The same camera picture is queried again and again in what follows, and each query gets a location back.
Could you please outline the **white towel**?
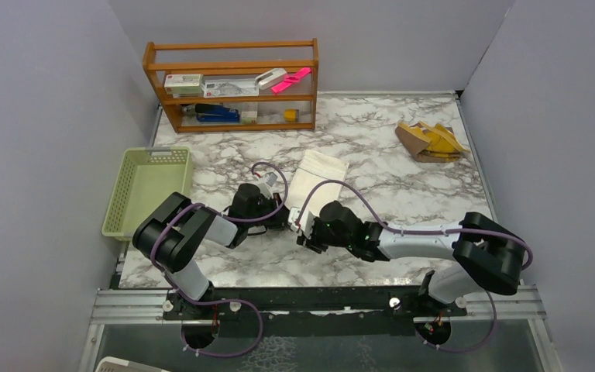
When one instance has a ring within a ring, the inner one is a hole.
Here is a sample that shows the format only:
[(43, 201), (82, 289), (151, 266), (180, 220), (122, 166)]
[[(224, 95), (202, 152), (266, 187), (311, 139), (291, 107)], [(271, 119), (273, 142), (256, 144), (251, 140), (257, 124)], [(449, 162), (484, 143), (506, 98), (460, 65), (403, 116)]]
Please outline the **white towel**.
[[(349, 162), (330, 157), (314, 150), (306, 150), (297, 170), (291, 179), (287, 200), (288, 208), (301, 208), (309, 193), (322, 181), (344, 181), (348, 174)], [(337, 200), (342, 185), (328, 183), (312, 195), (308, 203), (308, 210), (319, 216), (322, 207)]]

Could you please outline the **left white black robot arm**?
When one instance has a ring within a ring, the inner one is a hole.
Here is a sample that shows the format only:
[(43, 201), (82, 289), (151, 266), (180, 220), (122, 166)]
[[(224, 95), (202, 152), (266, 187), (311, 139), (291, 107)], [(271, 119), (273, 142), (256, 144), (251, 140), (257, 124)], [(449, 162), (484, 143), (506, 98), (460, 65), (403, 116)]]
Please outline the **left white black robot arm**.
[(194, 259), (202, 242), (234, 249), (251, 229), (285, 229), (288, 216), (282, 197), (265, 184), (240, 185), (223, 213), (174, 192), (139, 225), (132, 244), (183, 293), (185, 311), (199, 319), (212, 310), (213, 300), (208, 293), (212, 283)]

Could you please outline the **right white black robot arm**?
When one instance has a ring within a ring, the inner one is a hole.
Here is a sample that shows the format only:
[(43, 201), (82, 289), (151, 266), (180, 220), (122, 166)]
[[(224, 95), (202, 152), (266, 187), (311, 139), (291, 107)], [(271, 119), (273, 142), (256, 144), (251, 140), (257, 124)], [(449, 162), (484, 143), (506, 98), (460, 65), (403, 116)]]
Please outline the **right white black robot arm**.
[(366, 262), (414, 257), (451, 261), (450, 267), (427, 274), (416, 294), (416, 305), (426, 315), (481, 290), (514, 295), (521, 272), (531, 263), (531, 251), (521, 238), (479, 212), (468, 212), (459, 222), (406, 229), (364, 222), (332, 201), (318, 215), (292, 208), (287, 221), (297, 233), (297, 244), (316, 253), (333, 246)]

